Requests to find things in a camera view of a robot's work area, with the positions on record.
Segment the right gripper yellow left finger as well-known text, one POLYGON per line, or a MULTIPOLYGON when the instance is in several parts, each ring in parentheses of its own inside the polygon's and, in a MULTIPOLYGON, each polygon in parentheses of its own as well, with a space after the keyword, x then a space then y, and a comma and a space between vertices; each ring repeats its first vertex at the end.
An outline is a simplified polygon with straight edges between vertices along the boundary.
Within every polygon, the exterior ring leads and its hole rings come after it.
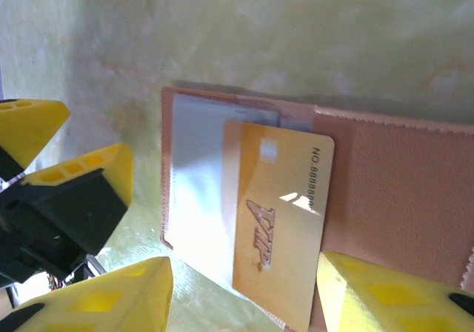
POLYGON ((160 256, 31 299, 0 332, 167 332, 170 258, 160 256))

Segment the pink leather card holder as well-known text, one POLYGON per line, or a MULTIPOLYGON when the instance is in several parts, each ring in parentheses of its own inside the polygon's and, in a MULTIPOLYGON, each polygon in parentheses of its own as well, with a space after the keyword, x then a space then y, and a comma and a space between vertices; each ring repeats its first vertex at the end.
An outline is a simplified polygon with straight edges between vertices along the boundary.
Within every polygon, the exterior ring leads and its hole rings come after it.
MULTIPOLYGON (((342 253, 474 295, 474 127, 178 87, 164 88, 161 100, 162 241, 285 332, 295 331, 232 286, 238 171, 224 181, 228 120, 334 141, 319 255, 342 253)), ((308 332, 327 332, 317 271, 308 332)))

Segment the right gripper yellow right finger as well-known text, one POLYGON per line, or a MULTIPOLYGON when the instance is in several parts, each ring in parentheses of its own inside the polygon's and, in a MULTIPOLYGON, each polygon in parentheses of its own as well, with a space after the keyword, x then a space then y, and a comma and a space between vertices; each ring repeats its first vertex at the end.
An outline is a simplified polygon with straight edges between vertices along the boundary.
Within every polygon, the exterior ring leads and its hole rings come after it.
POLYGON ((327 332, 474 332, 474 295, 342 253, 317 271, 327 332))

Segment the gold VIP card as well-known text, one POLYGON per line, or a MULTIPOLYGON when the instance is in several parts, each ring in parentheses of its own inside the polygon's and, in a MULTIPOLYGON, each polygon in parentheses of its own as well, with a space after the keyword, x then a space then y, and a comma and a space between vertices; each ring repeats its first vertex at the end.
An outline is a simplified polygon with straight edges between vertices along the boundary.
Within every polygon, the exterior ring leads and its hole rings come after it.
POLYGON ((325 135, 228 120, 224 181, 238 171, 232 286, 308 332, 335 143, 325 135))

